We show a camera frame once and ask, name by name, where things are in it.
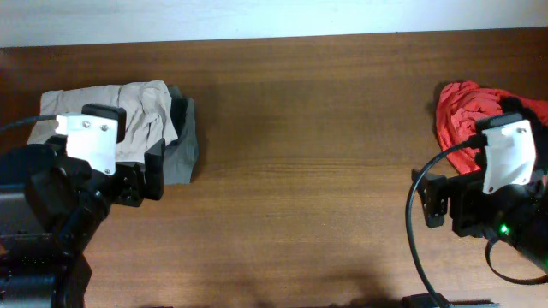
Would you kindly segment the beige shorts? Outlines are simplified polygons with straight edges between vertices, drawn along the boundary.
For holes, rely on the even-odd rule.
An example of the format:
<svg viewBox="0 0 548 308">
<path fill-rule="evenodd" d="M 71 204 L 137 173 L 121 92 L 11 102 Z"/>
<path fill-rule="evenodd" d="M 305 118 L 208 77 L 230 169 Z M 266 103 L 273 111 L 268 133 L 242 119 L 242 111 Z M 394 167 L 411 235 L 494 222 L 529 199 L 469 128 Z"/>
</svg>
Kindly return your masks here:
<svg viewBox="0 0 548 308">
<path fill-rule="evenodd" d="M 45 92 L 40 98 L 40 113 L 81 112 L 86 104 L 126 110 L 125 138 L 116 145 L 118 162 L 143 163 L 145 152 L 157 141 L 164 139 L 169 144 L 178 139 L 170 117 L 171 96 L 161 80 Z"/>
</svg>

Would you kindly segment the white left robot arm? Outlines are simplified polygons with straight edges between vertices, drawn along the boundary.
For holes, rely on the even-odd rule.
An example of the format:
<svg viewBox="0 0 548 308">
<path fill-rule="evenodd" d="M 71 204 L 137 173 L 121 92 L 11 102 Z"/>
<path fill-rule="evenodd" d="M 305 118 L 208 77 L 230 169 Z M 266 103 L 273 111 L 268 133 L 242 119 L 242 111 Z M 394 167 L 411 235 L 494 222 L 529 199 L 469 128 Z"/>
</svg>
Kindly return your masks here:
<svg viewBox="0 0 548 308">
<path fill-rule="evenodd" d="M 69 157 L 61 136 L 2 155 L 1 305 L 84 306 L 86 247 L 113 204 L 162 198 L 164 153 L 161 139 L 143 163 L 119 163 L 114 173 Z"/>
</svg>

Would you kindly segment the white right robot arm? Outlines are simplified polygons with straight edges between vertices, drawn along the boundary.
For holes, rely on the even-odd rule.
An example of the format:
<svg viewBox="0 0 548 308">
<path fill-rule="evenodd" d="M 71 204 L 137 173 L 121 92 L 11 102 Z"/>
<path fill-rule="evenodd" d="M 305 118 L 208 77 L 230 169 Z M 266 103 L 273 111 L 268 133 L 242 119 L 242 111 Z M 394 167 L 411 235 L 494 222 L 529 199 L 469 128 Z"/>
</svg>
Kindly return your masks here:
<svg viewBox="0 0 548 308">
<path fill-rule="evenodd" d="M 426 226 L 440 227 L 449 215 L 458 236 L 502 241 L 547 271 L 547 179 L 543 170 L 535 170 L 526 184 L 487 192 L 483 184 L 482 171 L 451 178 L 428 173 L 419 179 Z"/>
</svg>

